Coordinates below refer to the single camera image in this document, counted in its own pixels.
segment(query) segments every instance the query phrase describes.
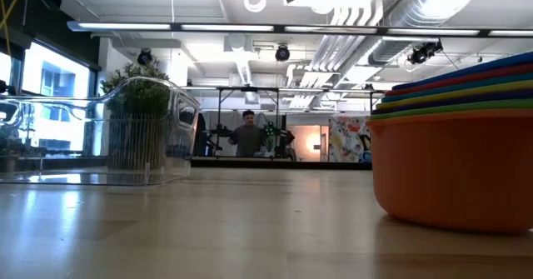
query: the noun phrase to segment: glass window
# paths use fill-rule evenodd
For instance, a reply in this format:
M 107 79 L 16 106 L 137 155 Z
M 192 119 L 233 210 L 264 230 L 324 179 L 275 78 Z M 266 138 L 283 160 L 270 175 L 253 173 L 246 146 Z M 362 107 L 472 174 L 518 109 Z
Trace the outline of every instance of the glass window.
M 11 58 L 0 52 L 0 80 L 11 83 Z
M 90 72 L 46 47 L 32 43 L 26 50 L 22 90 L 50 97 L 88 96 Z M 80 111 L 79 117 L 85 117 Z M 64 107 L 35 106 L 32 144 L 53 150 L 81 151 L 85 124 L 76 122 Z
M 32 43 L 26 50 L 22 89 L 56 97 L 87 97 L 89 69 Z

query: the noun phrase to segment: man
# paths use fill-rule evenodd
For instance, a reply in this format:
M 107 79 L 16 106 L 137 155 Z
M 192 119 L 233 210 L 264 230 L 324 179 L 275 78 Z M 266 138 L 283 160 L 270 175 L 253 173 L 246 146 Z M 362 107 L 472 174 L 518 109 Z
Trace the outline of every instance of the man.
M 235 129 L 228 141 L 232 145 L 237 145 L 238 157 L 253 157 L 256 152 L 261 150 L 262 132 L 254 123 L 255 113 L 253 111 L 243 112 L 242 118 L 244 125 Z

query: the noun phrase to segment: transparent container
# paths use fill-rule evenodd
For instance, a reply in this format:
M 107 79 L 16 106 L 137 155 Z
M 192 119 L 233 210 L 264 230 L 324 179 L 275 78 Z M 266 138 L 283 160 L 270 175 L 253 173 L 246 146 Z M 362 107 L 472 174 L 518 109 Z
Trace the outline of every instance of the transparent container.
M 199 103 L 134 77 L 105 97 L 0 98 L 0 182 L 149 185 L 187 176 Z

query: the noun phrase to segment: cable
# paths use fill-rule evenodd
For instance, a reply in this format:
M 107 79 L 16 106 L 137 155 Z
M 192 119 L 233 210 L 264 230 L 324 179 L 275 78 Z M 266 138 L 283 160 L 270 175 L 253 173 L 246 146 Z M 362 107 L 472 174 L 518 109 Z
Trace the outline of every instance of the cable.
M 2 27 L 7 23 L 7 19 L 9 18 L 9 15 L 11 15 L 11 11 L 15 8 L 15 4 L 17 3 L 17 1 L 18 0 L 13 0 L 13 2 L 11 2 L 11 5 L 7 9 L 6 14 L 3 16 L 2 22 L 0 22 L 0 29 L 2 29 Z
M 2 15 L 6 15 L 6 5 L 4 4 L 3 0 L 0 0 L 2 3 Z M 11 45 L 9 44 L 9 29 L 7 29 L 7 26 L 3 28 L 3 30 L 6 33 L 6 45 L 7 45 L 7 54 L 9 57 L 11 57 Z
M 418 70 L 419 68 L 421 68 L 421 67 L 425 64 L 425 63 L 422 63 L 422 64 L 421 64 L 420 66 L 418 66 L 418 67 L 415 67 L 414 64 L 411 64 L 411 69 L 408 69 L 408 68 L 407 68 L 407 62 L 408 62 L 407 60 L 405 60 L 405 61 L 403 62 L 403 67 L 406 69 L 407 72 L 414 72 L 414 71 Z
M 124 44 L 124 41 L 122 40 L 122 37 L 120 36 L 120 33 L 119 32 L 115 32 L 115 34 L 117 34 L 118 36 L 118 39 L 120 40 L 120 43 L 122 44 L 122 46 L 124 47 L 124 49 L 126 49 L 126 51 L 131 55 L 131 56 L 136 56 L 137 54 L 130 50 L 128 47 L 126 47 L 126 45 Z
M 451 60 L 450 57 L 448 57 L 448 54 L 446 54 L 446 52 L 444 52 L 444 50 L 441 51 L 442 54 L 444 54 L 446 56 L 446 58 L 448 58 L 448 60 L 451 62 L 451 64 L 456 67 L 457 70 L 459 70 L 458 66 Z
M 170 0 L 170 5 L 172 6 L 172 22 L 174 22 L 174 0 Z

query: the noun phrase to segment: green plant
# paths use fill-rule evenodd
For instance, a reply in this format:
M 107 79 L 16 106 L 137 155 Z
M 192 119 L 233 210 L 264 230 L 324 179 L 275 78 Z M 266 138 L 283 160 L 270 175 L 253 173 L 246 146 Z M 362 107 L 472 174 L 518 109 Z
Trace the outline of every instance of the green plant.
M 128 63 L 122 70 L 116 70 L 101 82 L 105 94 L 113 91 L 123 81 L 131 77 L 149 77 L 169 80 L 168 75 L 159 70 L 159 62 L 154 61 L 146 66 Z M 170 91 L 165 85 L 150 80 L 133 80 L 117 90 L 107 103 L 107 108 L 115 114 L 148 114 L 163 115 L 167 111 Z

